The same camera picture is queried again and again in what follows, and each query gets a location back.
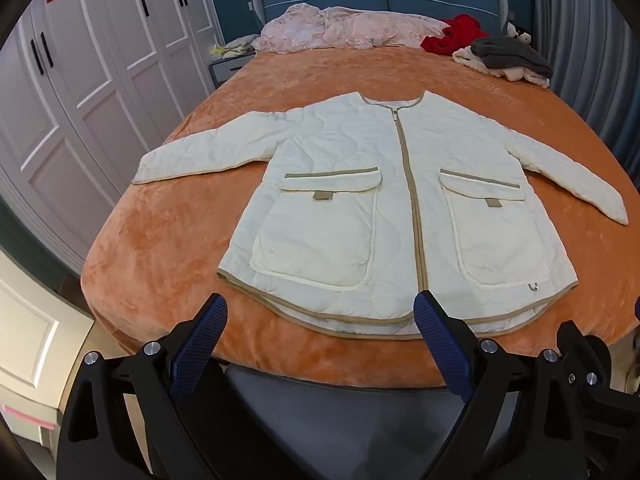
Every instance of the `jacket's left sleeve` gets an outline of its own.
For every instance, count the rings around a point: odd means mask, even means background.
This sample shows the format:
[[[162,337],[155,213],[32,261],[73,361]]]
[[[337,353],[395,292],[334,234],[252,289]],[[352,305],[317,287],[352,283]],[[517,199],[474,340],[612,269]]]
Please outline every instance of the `jacket's left sleeve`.
[[[488,121],[489,129],[498,133],[507,151],[520,161],[525,170],[545,175],[578,198],[596,206],[612,220],[628,225],[625,204],[613,186],[546,144],[510,130],[497,121]]]
[[[295,133],[303,109],[249,112],[214,130],[174,140],[140,160],[133,184],[191,174],[231,170],[254,160],[268,161]]]

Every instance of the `blue gripper pad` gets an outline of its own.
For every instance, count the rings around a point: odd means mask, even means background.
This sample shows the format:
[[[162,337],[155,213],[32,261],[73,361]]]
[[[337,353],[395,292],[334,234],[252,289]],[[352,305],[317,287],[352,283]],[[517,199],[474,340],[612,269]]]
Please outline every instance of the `blue gripper pad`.
[[[435,299],[431,298],[428,292],[421,292],[415,297],[415,323],[447,383],[447,388],[451,393],[462,397],[466,404],[475,391],[471,381],[471,365],[449,327],[437,314],[432,304]]]
[[[210,304],[196,316],[194,327],[171,363],[172,399],[190,395],[196,388],[213,349],[226,326],[226,301],[213,295]]]

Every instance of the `red garment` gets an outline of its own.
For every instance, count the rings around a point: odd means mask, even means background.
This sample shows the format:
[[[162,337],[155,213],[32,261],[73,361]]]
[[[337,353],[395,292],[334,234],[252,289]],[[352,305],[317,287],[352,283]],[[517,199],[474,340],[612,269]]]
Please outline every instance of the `red garment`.
[[[480,23],[468,14],[459,14],[453,20],[443,20],[450,27],[444,28],[444,38],[427,36],[420,46],[427,52],[451,56],[457,49],[469,46],[478,38],[486,38],[488,34],[480,28]]]

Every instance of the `curtain fold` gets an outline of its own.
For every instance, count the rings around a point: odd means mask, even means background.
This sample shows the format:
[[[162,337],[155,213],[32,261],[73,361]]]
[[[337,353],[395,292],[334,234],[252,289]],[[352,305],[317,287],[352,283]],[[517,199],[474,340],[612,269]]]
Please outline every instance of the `curtain fold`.
[[[535,47],[553,92],[602,138],[640,189],[640,44],[611,0],[535,0]]]

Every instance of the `pocket flap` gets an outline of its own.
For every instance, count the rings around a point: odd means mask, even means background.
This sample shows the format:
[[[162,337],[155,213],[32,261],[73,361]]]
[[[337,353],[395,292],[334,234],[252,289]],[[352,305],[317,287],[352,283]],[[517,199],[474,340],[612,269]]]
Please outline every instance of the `pocket flap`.
[[[524,200],[520,184],[485,178],[482,176],[440,170],[440,183],[455,193],[470,198],[495,198],[498,200]]]
[[[366,191],[382,182],[378,168],[327,171],[325,173],[287,173],[280,181],[285,191]]]

